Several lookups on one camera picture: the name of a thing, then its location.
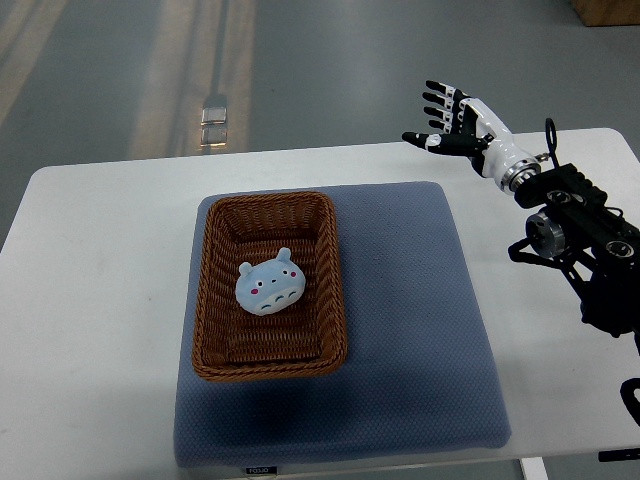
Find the white robotic hand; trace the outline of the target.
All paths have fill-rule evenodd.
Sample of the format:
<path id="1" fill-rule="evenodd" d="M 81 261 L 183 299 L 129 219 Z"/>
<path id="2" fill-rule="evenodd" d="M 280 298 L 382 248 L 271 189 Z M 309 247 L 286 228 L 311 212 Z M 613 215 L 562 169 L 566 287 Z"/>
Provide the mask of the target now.
<path id="1" fill-rule="evenodd" d="M 516 144 L 511 130 L 480 99 L 435 80 L 427 80 L 425 87 L 423 99 L 443 107 L 423 108 L 425 114 L 439 119 L 428 124 L 446 134 L 404 132 L 403 141 L 434 154 L 481 154 L 480 175 L 493 179 L 503 193 L 514 193 L 541 172 L 534 155 Z M 460 134 L 462 121 L 474 136 Z"/>

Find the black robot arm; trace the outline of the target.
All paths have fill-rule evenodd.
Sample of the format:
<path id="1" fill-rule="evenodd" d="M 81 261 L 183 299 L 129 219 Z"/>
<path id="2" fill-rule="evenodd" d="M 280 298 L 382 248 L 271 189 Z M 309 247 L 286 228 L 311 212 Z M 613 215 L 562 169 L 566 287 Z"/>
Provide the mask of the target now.
<path id="1" fill-rule="evenodd" d="M 639 229 L 578 168 L 557 157 L 557 130 L 546 118 L 547 150 L 521 148 L 481 99 L 428 80 L 422 94 L 430 133 L 403 141 L 432 154 L 466 157 L 477 175 L 531 210 L 525 235 L 508 248 L 515 263 L 553 269 L 577 295 L 582 323 L 618 339 L 639 335 Z"/>

